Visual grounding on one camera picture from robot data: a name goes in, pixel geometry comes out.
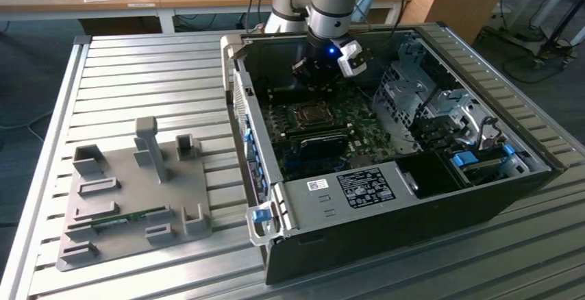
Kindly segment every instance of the motherboard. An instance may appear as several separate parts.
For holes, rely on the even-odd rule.
[[[372,109],[373,92],[339,83],[318,99],[262,107],[286,181],[388,162],[396,157]]]

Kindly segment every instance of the metal frame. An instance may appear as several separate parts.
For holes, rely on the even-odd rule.
[[[437,24],[421,27],[516,121],[541,141],[546,151],[569,168],[545,190],[521,199],[486,224],[269,287],[263,283],[261,252],[253,248],[243,225],[247,206],[239,185],[234,140],[229,136],[231,129],[223,123],[227,120],[222,106],[225,101],[189,100],[193,87],[206,86],[206,82],[217,82],[217,86],[223,87],[222,68],[178,67],[162,71],[195,59],[190,56],[193,53],[185,51],[185,45],[174,44],[179,38],[191,38],[189,45],[197,53],[198,48],[209,48],[207,45],[215,43],[209,41],[217,37],[219,56],[219,38],[233,32],[94,38],[90,45],[74,46],[0,285],[0,299],[197,297],[219,300],[287,297],[323,300],[360,296],[484,299],[497,295],[510,299],[534,295],[572,299],[584,295],[585,285],[579,283],[585,264],[584,147],[448,28]],[[114,46],[99,45],[106,41]],[[127,48],[132,48],[132,52],[122,53]],[[154,56],[171,60],[165,60],[165,63],[151,61],[151,64],[139,60]],[[94,77],[82,77],[90,66]],[[96,75],[99,71],[106,72],[104,67],[111,70],[114,66],[119,70],[118,75]],[[132,77],[127,77],[130,67],[135,69]],[[72,115],[76,97],[86,103],[103,100],[104,90],[108,94],[111,86],[142,103],[132,104],[132,108],[76,112]],[[170,97],[183,95],[186,99],[152,105],[165,94]],[[209,194],[214,207],[214,235],[207,240],[166,251],[60,273],[54,267],[59,249],[56,237],[63,223],[59,214],[64,212],[67,200],[63,189],[68,190],[67,174],[72,169],[67,157],[74,148],[66,139],[74,137],[71,139],[79,141],[87,137],[84,135],[102,132],[99,142],[103,149],[119,147],[126,140],[132,141],[127,136],[127,130],[132,128],[130,114],[151,111],[166,119],[165,122],[159,120],[159,127],[165,128],[160,137],[194,129],[207,139],[202,145],[207,152],[206,178],[213,185]],[[87,121],[94,121],[91,125],[83,122],[88,118],[91,120]]]
[[[374,2],[373,9],[390,9],[386,16],[386,24],[396,22],[398,18],[400,1]],[[271,5],[261,6],[262,12],[271,11]],[[165,34],[175,33],[173,17],[183,14],[230,14],[247,12],[246,5],[191,8],[128,8],[123,10],[75,10],[46,12],[0,12],[2,21],[40,21],[54,19],[84,19],[84,18],[116,18],[158,16],[160,28]]]

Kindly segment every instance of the blue latch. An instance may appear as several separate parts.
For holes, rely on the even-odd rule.
[[[273,214],[270,209],[258,209],[253,212],[253,222],[263,223],[265,221],[270,221],[273,219]]]
[[[470,151],[464,151],[454,155],[453,161],[456,161],[457,166],[464,166],[468,164],[477,163],[480,160],[477,159],[476,155]]]
[[[510,144],[504,145],[504,151],[505,153],[510,156],[513,153],[516,153],[516,149],[513,148],[513,146]]]
[[[246,141],[253,141],[254,137],[253,137],[253,129],[247,128],[246,132],[245,132],[245,140]]]

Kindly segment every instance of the desk leg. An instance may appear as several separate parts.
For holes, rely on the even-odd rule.
[[[581,41],[585,38],[585,27],[581,28],[581,31],[577,33],[577,35],[575,36],[575,38],[571,40],[571,45],[576,46],[581,43]]]
[[[159,9],[158,19],[160,21],[160,28],[165,34],[175,33],[175,24],[173,23],[173,16],[175,16],[174,9]]]
[[[386,21],[385,24],[394,25],[396,21],[398,20],[398,15],[401,14],[401,1],[392,2],[390,11],[386,15]]]

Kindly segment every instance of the aluminum table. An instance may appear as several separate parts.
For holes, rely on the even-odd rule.
[[[585,297],[585,149],[448,28],[424,28],[569,170],[488,223],[279,285],[247,239],[222,87],[230,32],[76,39],[0,299],[577,299]],[[202,140],[213,236],[66,273],[55,268],[78,145]]]

